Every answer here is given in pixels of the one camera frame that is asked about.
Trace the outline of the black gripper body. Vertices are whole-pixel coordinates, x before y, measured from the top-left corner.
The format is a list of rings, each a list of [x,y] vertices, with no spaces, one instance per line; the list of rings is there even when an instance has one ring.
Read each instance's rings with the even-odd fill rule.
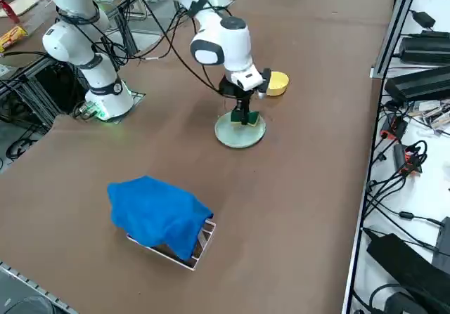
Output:
[[[236,100],[251,98],[254,94],[257,94],[258,98],[264,98],[271,79],[271,69],[264,68],[259,75],[262,78],[260,83],[258,85],[251,85],[248,90],[243,89],[238,84],[234,84],[224,76],[219,82],[218,93],[223,97],[235,98]]]

